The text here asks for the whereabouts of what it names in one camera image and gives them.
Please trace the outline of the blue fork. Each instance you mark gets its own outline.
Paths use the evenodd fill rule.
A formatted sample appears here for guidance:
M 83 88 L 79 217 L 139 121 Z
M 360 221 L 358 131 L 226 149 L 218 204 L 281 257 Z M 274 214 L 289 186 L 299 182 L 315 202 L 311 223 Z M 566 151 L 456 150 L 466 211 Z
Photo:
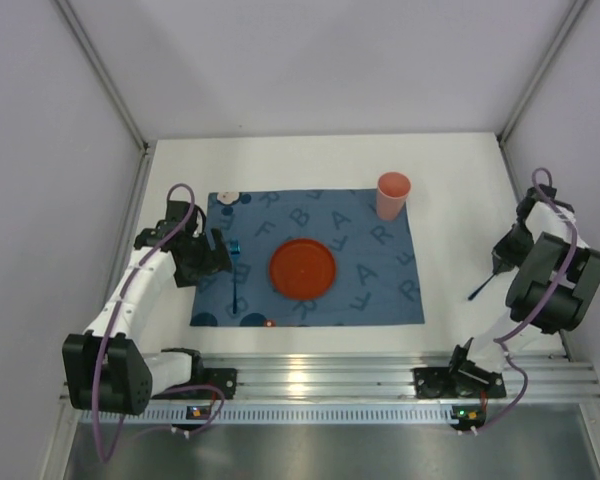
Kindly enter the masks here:
M 238 240 L 231 240 L 229 242 L 229 253 L 232 260 L 232 314 L 236 315 L 238 310 L 238 296 L 237 296 L 237 271 L 238 263 L 241 255 L 241 247 Z

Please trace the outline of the blue spoon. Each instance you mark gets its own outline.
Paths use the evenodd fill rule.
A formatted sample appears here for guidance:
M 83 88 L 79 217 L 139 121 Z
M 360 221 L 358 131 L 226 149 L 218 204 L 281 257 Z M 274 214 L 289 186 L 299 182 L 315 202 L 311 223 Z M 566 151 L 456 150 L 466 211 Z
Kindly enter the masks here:
M 496 274 L 492 273 L 481 285 L 468 295 L 467 301 L 473 301 L 495 277 Z

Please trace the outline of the blue letter-print placemat cloth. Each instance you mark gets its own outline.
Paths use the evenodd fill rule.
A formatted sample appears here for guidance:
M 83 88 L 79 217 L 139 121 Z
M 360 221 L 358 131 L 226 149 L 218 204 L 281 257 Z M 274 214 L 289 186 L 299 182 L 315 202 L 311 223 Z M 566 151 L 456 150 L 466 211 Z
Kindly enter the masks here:
M 232 274 L 222 272 L 197 288 L 190 326 L 424 324 L 408 215 L 383 221 L 375 204 L 373 189 L 210 193 L 207 226 L 241 247 L 238 310 L 232 314 Z M 269 279 L 274 251 L 298 238 L 322 243 L 336 260 L 333 286 L 315 300 L 286 298 Z

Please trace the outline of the red round plate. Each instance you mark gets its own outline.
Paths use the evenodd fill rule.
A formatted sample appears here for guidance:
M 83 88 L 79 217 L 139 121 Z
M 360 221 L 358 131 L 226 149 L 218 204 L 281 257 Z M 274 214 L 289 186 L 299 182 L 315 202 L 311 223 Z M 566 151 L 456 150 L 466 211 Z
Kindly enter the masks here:
M 292 239 L 272 254 L 268 275 L 276 292 L 297 301 L 315 300 L 333 286 L 337 264 L 331 251 L 310 238 Z

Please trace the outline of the pink plastic cup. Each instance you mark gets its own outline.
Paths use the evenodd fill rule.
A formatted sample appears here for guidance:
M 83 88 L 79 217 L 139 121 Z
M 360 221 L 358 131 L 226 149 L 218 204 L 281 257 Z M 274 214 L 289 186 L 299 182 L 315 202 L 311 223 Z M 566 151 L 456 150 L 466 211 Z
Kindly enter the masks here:
M 411 190 L 407 176 L 399 172 L 387 172 L 377 182 L 376 213 L 384 221 L 393 221 L 405 206 Z

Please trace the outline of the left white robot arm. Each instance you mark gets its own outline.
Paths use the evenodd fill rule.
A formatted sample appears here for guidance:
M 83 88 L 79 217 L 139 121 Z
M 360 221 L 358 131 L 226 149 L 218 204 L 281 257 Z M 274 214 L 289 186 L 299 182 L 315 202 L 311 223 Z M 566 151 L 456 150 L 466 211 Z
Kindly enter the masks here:
M 205 384 L 198 351 L 164 348 L 144 354 L 137 342 L 164 286 L 198 287 L 229 272 L 222 233 L 204 231 L 206 216 L 187 201 L 170 200 L 164 219 L 135 238 L 126 271 L 101 313 L 62 346 L 69 398 L 79 410 L 139 415 L 154 397 Z

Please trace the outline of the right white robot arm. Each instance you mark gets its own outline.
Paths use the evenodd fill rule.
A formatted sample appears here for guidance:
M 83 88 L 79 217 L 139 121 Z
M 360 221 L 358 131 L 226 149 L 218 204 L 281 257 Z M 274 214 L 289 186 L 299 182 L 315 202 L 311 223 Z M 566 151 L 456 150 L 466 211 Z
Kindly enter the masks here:
M 556 193 L 542 184 L 518 204 L 515 223 L 492 250 L 493 274 L 515 274 L 505 312 L 484 333 L 455 347 L 452 374 L 486 383 L 502 371 L 506 356 L 583 321 L 600 285 L 600 251 L 580 238 L 573 207 Z

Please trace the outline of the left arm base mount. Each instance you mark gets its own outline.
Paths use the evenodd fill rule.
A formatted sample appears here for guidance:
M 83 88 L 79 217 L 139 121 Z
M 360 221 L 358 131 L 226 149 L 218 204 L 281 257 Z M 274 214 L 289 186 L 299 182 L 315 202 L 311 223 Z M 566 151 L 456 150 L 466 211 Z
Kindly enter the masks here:
M 228 400 L 234 398 L 238 385 L 238 370 L 234 368 L 204 367 L 192 379 L 193 385 L 211 385 L 222 391 Z

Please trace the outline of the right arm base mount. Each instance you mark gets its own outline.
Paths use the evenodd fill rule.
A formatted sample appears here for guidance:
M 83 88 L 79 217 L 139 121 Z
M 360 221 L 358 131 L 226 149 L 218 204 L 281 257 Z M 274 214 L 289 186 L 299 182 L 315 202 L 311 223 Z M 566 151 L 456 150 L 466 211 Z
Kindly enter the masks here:
M 418 399 L 503 399 L 507 396 L 501 374 L 479 370 L 477 374 L 448 367 L 422 367 L 413 370 Z

